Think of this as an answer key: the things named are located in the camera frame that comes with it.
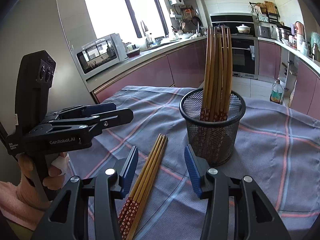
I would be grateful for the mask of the left hand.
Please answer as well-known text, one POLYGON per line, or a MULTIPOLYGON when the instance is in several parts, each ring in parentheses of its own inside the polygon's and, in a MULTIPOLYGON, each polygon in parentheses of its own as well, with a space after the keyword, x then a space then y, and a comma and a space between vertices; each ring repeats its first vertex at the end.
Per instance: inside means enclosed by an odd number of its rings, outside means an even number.
POLYGON ((22 153, 18 155, 17 160, 23 178, 39 195, 54 194, 63 187, 69 162, 67 152, 34 158, 22 153))

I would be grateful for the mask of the pink sleeved left forearm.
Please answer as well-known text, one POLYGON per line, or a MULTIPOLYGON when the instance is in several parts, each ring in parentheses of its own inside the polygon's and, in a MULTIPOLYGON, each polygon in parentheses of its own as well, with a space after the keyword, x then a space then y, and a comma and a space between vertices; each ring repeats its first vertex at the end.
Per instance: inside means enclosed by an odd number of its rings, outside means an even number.
POLYGON ((19 185, 1 182, 1 211, 5 218, 35 230, 50 201, 43 201, 35 187, 23 177, 19 185))

